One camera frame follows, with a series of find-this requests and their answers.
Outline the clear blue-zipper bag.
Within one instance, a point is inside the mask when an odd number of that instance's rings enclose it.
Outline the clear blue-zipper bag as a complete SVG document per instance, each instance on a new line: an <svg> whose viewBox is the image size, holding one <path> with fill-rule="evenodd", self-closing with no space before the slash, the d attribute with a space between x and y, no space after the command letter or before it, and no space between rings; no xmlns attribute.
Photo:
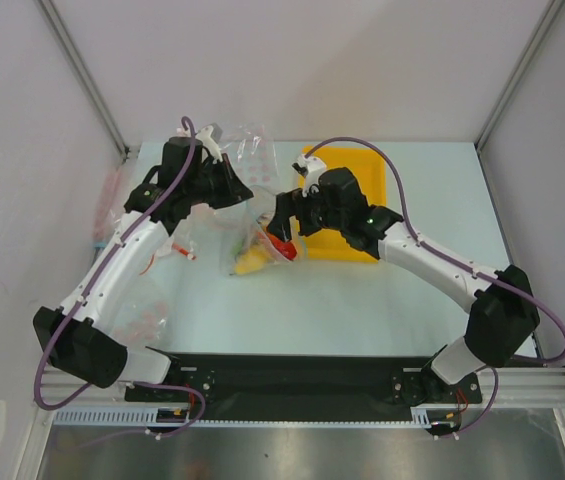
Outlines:
<svg viewBox="0 0 565 480"><path fill-rule="evenodd" d="M259 235L256 232L254 216L262 212L271 212L273 216L277 191L259 186L253 186L251 190L254 194L252 199L216 211L212 215L211 225L221 231L219 267L220 271L227 276L243 276L233 274L235 260L230 254L231 247L241 238L246 239L245 250L253 245L261 245L268 251L272 261L265 268L291 265L301 262L307 257L305 243L300 239L295 227L291 230L292 239L290 240L294 243L298 253L294 261L285 259L273 248L267 237L269 233Z"/></svg>

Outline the grey toy fish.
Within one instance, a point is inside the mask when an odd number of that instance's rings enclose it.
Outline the grey toy fish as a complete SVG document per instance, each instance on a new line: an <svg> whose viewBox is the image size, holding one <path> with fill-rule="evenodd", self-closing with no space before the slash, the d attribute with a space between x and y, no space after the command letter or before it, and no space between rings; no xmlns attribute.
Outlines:
<svg viewBox="0 0 565 480"><path fill-rule="evenodd" d="M267 227L272 219L271 212L262 212L254 216L255 230L259 235L266 235L268 233Z"/></svg>

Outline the red toy mango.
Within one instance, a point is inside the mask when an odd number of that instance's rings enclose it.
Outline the red toy mango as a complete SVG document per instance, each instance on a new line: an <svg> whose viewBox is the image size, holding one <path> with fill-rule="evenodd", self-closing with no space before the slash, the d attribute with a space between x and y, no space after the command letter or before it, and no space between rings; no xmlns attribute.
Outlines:
<svg viewBox="0 0 565 480"><path fill-rule="evenodd" d="M297 249L292 241L282 241L272 234L267 234L273 248L285 259L294 261L297 257Z"/></svg>

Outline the yellow toy pear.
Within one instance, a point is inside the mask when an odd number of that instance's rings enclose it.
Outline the yellow toy pear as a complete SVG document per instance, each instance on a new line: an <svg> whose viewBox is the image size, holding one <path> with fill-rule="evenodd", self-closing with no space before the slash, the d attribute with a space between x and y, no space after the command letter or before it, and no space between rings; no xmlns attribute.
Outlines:
<svg viewBox="0 0 565 480"><path fill-rule="evenodd" d="M272 261L268 251L261 245L253 245L235 258L234 275L247 275L265 268Z"/></svg>

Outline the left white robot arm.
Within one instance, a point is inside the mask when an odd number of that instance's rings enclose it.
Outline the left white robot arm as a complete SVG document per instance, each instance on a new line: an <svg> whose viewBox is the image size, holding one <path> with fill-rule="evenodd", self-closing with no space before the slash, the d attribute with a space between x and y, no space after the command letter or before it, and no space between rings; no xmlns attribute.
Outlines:
<svg viewBox="0 0 565 480"><path fill-rule="evenodd" d="M112 323L140 272L194 206L219 210L252 196L213 138L199 132L169 139L160 163L130 192L117 230L86 277L60 306L34 315L45 364L99 388L144 382L161 400L176 397L182 376L168 356L114 339Z"/></svg>

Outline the green toy cucumber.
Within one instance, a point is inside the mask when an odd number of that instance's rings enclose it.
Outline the green toy cucumber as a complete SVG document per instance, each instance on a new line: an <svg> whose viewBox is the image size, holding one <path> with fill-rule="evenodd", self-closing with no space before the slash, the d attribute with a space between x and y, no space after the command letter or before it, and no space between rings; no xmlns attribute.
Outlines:
<svg viewBox="0 0 565 480"><path fill-rule="evenodd" d="M240 256L244 254L246 249L245 244L246 244L246 239L241 238L231 247L230 254L234 260L237 260Z"/></svg>

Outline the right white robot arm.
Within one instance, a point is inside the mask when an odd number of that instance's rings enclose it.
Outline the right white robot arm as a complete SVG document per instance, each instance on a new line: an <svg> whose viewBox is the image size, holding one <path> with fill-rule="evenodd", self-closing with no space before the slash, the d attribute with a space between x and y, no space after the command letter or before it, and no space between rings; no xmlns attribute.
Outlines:
<svg viewBox="0 0 565 480"><path fill-rule="evenodd" d="M277 195L267 226L271 235L290 240L293 223L303 237L336 231L351 248L411 272L468 314L465 333L428 363L423 388L431 399L446 401L467 375L505 366L538 326L528 278L518 267L494 270L454 257L416 232L405 216L370 204L345 167L329 169L315 157L292 167L303 184Z"/></svg>

